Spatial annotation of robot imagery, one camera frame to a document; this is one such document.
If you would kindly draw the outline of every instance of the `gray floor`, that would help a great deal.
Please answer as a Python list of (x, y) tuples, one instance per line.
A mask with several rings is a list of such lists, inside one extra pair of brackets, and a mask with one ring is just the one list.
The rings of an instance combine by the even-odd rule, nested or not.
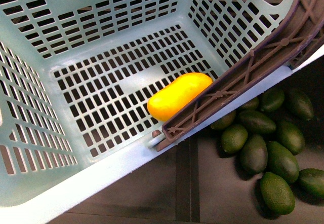
[[(294, 120), (307, 147), (300, 168), (324, 169), (324, 58), (281, 83), (311, 98), (315, 119), (303, 122), (281, 108), (272, 116)], [(324, 201), (293, 184), (293, 213), (276, 216), (260, 199), (261, 175), (247, 176), (236, 157), (224, 156), (219, 135), (204, 129), (123, 179), (85, 200), (55, 223), (324, 223)]]

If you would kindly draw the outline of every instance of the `plastic basket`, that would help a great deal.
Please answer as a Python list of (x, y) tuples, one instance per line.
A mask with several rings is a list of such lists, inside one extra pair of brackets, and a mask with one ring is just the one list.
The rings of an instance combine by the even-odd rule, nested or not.
[[(287, 57), (271, 53), (269, 60), (277, 62), (265, 62), (271, 66), (244, 80), (227, 101), (207, 106), (203, 98), (236, 82), (245, 65), (251, 70), (251, 57), (274, 51), (266, 46), (271, 41), (292, 34), (300, 2), (307, 4), (0, 0), (0, 221), (46, 222), (161, 154), (145, 146), (162, 126), (146, 102), (181, 74), (200, 71), (215, 82), (163, 125), (167, 139), (158, 150), (233, 109), (231, 101), (301, 46)], [(322, 11), (306, 13), (314, 22), (304, 28), (307, 39), (294, 43), (304, 48), (322, 26)]]

